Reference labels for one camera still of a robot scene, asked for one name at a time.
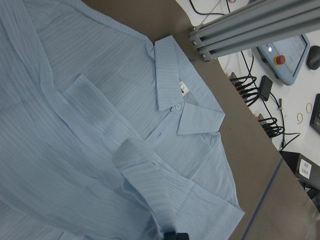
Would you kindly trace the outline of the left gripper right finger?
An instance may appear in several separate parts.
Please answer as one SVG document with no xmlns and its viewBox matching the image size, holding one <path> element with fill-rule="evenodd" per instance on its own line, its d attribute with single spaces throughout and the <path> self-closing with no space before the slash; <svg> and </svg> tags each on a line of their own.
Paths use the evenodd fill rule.
<svg viewBox="0 0 320 240">
<path fill-rule="evenodd" d="M 189 234 L 188 233 L 177 233 L 176 234 L 176 240 L 189 240 Z"/>
</svg>

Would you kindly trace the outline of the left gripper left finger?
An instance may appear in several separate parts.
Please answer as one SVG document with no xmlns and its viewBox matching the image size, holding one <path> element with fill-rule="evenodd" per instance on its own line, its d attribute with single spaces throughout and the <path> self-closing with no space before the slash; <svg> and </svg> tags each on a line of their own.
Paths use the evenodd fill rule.
<svg viewBox="0 0 320 240">
<path fill-rule="evenodd" d="M 176 232 L 166 232 L 163 235 L 164 240 L 176 240 Z"/>
</svg>

